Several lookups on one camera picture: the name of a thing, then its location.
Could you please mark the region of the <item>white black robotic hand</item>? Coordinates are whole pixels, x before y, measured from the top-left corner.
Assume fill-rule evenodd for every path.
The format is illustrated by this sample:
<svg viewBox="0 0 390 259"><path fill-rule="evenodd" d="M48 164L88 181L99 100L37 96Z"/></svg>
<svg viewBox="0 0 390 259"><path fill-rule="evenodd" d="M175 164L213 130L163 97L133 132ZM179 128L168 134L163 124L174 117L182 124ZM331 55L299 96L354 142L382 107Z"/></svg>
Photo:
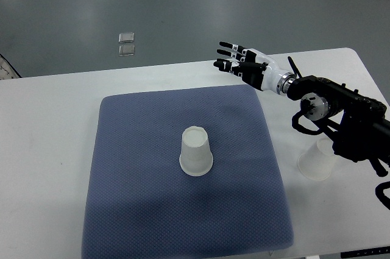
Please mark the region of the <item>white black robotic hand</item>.
<svg viewBox="0 0 390 259"><path fill-rule="evenodd" d="M218 70L239 77L244 83L256 90L273 91L279 95L286 94L286 83L293 79L293 73L281 69L270 56L253 48L221 41L214 66Z"/></svg>

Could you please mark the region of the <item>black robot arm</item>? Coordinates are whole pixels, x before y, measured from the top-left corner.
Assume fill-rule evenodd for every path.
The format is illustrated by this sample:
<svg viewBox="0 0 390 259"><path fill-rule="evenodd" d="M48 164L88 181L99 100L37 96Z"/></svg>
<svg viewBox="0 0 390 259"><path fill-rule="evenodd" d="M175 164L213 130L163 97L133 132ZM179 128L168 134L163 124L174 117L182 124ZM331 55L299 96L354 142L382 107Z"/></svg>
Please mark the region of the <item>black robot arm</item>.
<svg viewBox="0 0 390 259"><path fill-rule="evenodd" d="M292 127L307 135L324 133L332 140L335 155L355 163L369 160L379 177L389 171L389 121L387 107L376 99L362 96L345 84L303 76L291 57L293 77L283 92L300 101L300 110L292 117Z"/></svg>

